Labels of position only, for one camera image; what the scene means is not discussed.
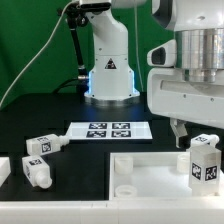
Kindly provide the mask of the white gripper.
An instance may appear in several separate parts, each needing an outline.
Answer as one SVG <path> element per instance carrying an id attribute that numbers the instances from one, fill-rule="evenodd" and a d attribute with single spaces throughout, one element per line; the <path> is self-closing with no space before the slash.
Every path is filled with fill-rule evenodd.
<path id="1" fill-rule="evenodd" d="M 188 147 L 186 122 L 224 129 L 224 70 L 213 83 L 184 81 L 182 72 L 154 68 L 148 74 L 147 104 L 153 114 L 174 118 L 177 148 Z"/>

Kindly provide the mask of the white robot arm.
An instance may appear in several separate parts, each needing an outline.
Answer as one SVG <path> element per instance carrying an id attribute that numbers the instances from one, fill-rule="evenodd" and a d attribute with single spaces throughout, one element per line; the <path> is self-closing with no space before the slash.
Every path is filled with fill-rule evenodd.
<path id="1" fill-rule="evenodd" d="M 128 65 L 126 27 L 113 8 L 146 0 L 86 0 L 81 7 L 93 28 L 95 65 L 85 98 L 121 104 L 139 96 Z M 187 122 L 224 129 L 224 0 L 152 0 L 152 16 L 174 38 L 152 49 L 147 63 L 150 111 L 170 119 L 180 148 L 190 145 Z"/>

